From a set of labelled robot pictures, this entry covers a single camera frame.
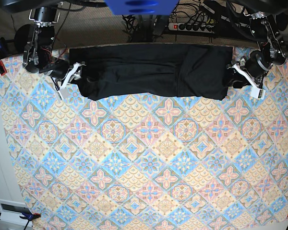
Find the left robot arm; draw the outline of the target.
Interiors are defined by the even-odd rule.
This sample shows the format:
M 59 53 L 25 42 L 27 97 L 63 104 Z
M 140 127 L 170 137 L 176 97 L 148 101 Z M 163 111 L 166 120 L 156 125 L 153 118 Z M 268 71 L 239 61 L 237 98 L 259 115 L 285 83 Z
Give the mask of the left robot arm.
M 232 27 L 242 36 L 255 41 L 259 50 L 253 51 L 242 65 L 246 80 L 253 87 L 262 89 L 264 77 L 273 65 L 283 65 L 287 54 L 283 51 L 284 39 L 280 33 L 275 16 L 288 9 L 288 0 L 236 0 L 242 11 L 238 14 L 231 0 L 226 1 L 226 10 Z M 250 19 L 250 32 L 242 30 L 234 22 L 235 18 L 245 16 Z

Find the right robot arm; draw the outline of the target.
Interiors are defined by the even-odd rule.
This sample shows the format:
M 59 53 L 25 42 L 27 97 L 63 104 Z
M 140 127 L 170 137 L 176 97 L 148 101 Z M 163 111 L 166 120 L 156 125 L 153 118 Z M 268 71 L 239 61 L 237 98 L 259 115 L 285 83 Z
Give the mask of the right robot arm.
M 59 11 L 78 12 L 86 7 L 84 0 L 70 0 L 79 9 L 63 8 L 61 0 L 1 0 L 0 8 L 8 13 L 30 10 L 32 24 L 22 26 L 16 32 L 16 50 L 23 54 L 23 67 L 30 73 L 40 73 L 52 78 L 55 86 L 65 79 L 70 65 L 61 57 L 53 57 L 52 49 L 57 39 L 54 24 L 59 21 Z

